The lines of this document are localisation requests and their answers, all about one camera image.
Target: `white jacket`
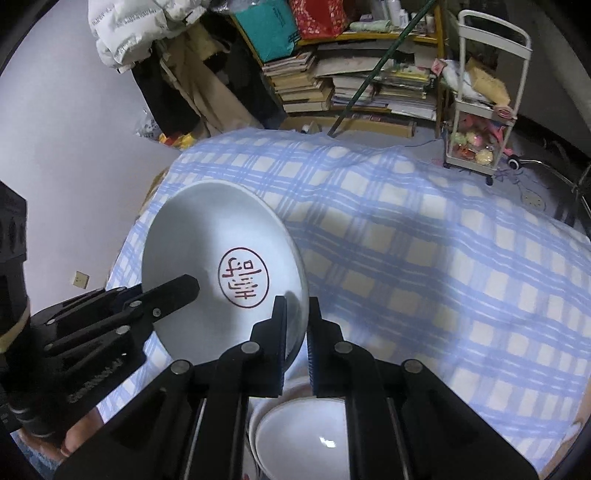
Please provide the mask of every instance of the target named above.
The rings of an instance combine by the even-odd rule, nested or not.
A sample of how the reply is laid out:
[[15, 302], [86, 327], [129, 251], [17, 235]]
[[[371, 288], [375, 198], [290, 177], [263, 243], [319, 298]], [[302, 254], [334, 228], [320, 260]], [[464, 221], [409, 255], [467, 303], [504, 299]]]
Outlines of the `white jacket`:
[[177, 36], [204, 12], [202, 0], [88, 1], [88, 23], [99, 57], [120, 72], [148, 58], [154, 40]]

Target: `white metal cart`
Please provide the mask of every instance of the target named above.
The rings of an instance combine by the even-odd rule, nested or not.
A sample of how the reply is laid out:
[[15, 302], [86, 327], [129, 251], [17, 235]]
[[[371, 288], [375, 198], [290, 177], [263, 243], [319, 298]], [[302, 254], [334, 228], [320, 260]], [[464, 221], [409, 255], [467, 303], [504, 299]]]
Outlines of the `white metal cart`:
[[[514, 30], [518, 34], [522, 35], [524, 38], [525, 45], [521, 45], [517, 42], [509, 40], [507, 38], [503, 38], [500, 35], [496, 35], [494, 33], [487, 32], [486, 30], [481, 30], [479, 28], [474, 28], [466, 25], [466, 17], [478, 17], [484, 18], [486, 20], [490, 20], [492, 22], [498, 23], [500, 25], [504, 25], [505, 27]], [[507, 145], [507, 141], [509, 140], [509, 136], [511, 131], [513, 130], [513, 126], [515, 125], [515, 120], [517, 118], [517, 112], [519, 110], [519, 105], [521, 103], [521, 97], [523, 95], [523, 90], [525, 87], [525, 79], [527, 77], [527, 70], [530, 65], [530, 57], [531, 57], [531, 39], [530, 36], [522, 30], [521, 28], [517, 27], [509, 23], [502, 18], [493, 17], [492, 15], [488, 15], [482, 12], [476, 12], [474, 10], [462, 10], [458, 15], [459, 21], [459, 38], [460, 38], [460, 80], [458, 81], [458, 91], [454, 96], [454, 102], [456, 106], [456, 112], [453, 119], [453, 130], [452, 134], [447, 139], [447, 146], [446, 146], [446, 162], [451, 165], [456, 165], [458, 167], [468, 168], [469, 170], [474, 170], [484, 175], [487, 175], [488, 178], [486, 179], [487, 184], [492, 185], [492, 176], [496, 172], [497, 166], [499, 164], [499, 160], [501, 159], [501, 155], [503, 154], [503, 150]], [[513, 118], [512, 119], [505, 119], [501, 118], [496, 114], [496, 112], [490, 106], [464, 99], [462, 95], [463, 84], [462, 81], [464, 78], [464, 72], [466, 68], [466, 40], [473, 40], [481, 43], [485, 43], [487, 45], [492, 45], [493, 47], [500, 48], [501, 50], [508, 51], [514, 55], [523, 59], [523, 69], [521, 71], [521, 80], [519, 82], [519, 89], [517, 90], [517, 97], [515, 98], [515, 103], [512, 108], [513, 110]], [[506, 125], [506, 130], [503, 135], [503, 142], [499, 145], [495, 150], [494, 157], [492, 163], [488, 166], [486, 165], [479, 165], [475, 161], [465, 160], [464, 158], [458, 158], [454, 155], [453, 152], [453, 139], [456, 136], [459, 121], [460, 121], [460, 113], [471, 113], [473, 115], [478, 115], [484, 118], [488, 118], [495, 122], [500, 122]]]

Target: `bed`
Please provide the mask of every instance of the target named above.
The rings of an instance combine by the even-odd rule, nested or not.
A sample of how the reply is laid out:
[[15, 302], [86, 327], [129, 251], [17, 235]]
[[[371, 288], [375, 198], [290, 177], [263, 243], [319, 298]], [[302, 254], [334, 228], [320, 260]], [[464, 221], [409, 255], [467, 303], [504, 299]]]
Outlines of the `bed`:
[[[141, 281], [159, 208], [211, 178], [249, 188], [277, 212], [310, 294], [346, 339], [386, 361], [425, 363], [539, 472], [565, 436], [576, 437], [589, 416], [584, 235], [412, 149], [245, 129], [179, 156], [129, 232], [108, 288]], [[155, 335], [145, 351], [147, 363], [99, 405], [104, 419], [170, 363]], [[287, 377], [306, 365], [303, 348]]]

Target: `white bowl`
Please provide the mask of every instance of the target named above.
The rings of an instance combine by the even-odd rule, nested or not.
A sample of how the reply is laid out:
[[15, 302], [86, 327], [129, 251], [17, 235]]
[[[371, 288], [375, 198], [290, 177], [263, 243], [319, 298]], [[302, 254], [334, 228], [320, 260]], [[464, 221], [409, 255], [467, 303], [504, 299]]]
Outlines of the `white bowl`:
[[271, 317], [276, 295], [287, 299], [287, 369], [308, 322], [303, 263], [277, 215], [247, 189], [203, 180], [181, 189], [157, 213], [144, 247], [144, 290], [189, 274], [197, 299], [154, 328], [173, 360], [218, 359]]
[[255, 462], [252, 452], [245, 439], [244, 451], [242, 453], [242, 476], [241, 480], [258, 480], [260, 477], [258, 465]]
[[271, 480], [349, 480], [345, 402], [298, 398], [273, 408], [255, 434], [259, 464]]
[[308, 377], [296, 378], [290, 382], [285, 382], [283, 394], [278, 398], [252, 398], [249, 404], [254, 404], [254, 409], [248, 423], [248, 441], [251, 447], [252, 455], [256, 462], [260, 464], [255, 448], [255, 433], [262, 418], [273, 408], [282, 403], [294, 400], [295, 398], [311, 397], [312, 385]]

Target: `electrical outlet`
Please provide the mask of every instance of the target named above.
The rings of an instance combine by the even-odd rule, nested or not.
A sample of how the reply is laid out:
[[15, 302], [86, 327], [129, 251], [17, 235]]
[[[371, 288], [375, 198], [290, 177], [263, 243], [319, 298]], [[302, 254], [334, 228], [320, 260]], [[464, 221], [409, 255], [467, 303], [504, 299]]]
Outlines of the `electrical outlet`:
[[538, 195], [537, 193], [532, 192], [531, 190], [527, 190], [521, 195], [521, 201], [526, 205], [535, 207], [539, 210], [544, 210], [546, 208], [546, 203], [544, 202], [542, 197], [540, 197], [540, 195]]
[[74, 275], [74, 281], [72, 282], [72, 285], [86, 289], [89, 280], [90, 275], [86, 275], [85, 273], [77, 271], [76, 275]]

